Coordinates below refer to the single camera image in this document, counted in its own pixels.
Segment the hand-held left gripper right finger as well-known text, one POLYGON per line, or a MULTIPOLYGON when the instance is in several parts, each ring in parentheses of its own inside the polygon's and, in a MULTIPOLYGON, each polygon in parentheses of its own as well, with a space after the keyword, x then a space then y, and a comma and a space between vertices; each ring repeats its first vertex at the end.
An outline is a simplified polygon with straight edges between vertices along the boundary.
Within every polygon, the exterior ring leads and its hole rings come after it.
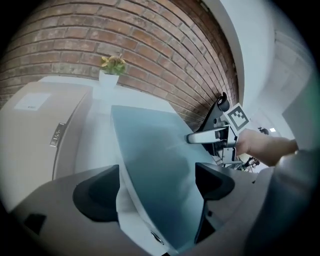
POLYGON ((220 200, 235 188, 231 177, 200 162, 195 164, 195 183, 204 200, 220 200))

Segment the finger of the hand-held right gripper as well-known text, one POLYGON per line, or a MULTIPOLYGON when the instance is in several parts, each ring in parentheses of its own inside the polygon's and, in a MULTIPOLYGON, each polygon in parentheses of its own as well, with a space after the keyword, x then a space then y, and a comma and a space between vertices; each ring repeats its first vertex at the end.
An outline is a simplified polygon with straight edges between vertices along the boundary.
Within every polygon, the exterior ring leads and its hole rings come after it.
POLYGON ((229 110, 229 101, 225 92, 217 99, 213 104, 208 114, 206 115, 202 125, 199 127, 199 131, 211 130, 215 127, 218 119, 229 110))
POLYGON ((188 144, 213 144, 228 137, 228 126, 216 127, 210 130, 190 133, 186 136, 188 144))

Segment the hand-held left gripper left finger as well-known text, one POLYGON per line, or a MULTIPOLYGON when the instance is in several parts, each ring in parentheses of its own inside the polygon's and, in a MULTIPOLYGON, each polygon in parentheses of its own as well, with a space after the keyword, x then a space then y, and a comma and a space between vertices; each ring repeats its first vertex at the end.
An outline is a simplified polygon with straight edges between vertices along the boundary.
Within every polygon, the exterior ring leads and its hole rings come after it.
POLYGON ((73 190, 75 207, 94 222, 118 222, 116 199, 120 189, 119 165, 79 183, 73 190))

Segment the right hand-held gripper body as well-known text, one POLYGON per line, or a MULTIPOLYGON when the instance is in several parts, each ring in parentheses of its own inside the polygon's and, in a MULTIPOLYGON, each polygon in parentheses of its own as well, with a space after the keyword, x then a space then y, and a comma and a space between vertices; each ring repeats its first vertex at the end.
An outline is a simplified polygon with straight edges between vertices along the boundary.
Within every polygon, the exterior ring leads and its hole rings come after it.
POLYGON ((213 144, 214 153, 220 158, 218 165, 239 165, 236 143, 240 132, 249 124, 242 106, 237 103, 219 117, 214 125, 219 128, 219 141, 213 144))

